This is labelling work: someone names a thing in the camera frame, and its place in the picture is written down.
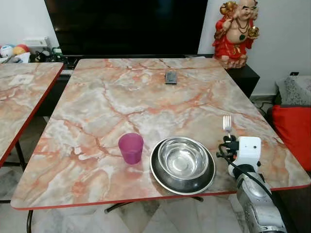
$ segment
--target plastic cup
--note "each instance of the plastic cup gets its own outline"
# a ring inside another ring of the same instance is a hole
[[[127,133],[119,139],[119,148],[128,164],[136,164],[141,160],[144,140],[137,133]]]

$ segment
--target black tv screen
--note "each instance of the black tv screen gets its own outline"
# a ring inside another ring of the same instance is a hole
[[[45,0],[64,55],[196,54],[207,0]]]

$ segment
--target red cushion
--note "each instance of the red cushion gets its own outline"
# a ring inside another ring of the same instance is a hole
[[[275,105],[272,117],[278,136],[302,167],[311,171],[311,107]]]

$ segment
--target robotic arm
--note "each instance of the robotic arm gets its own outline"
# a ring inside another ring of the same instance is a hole
[[[280,212],[274,205],[270,187],[261,174],[259,137],[224,137],[217,157],[229,163],[228,172],[237,181],[237,197],[244,209],[250,233],[287,233]]]

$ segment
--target fork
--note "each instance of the fork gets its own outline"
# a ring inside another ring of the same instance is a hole
[[[223,130],[226,131],[229,138],[231,138],[231,115],[223,116]]]

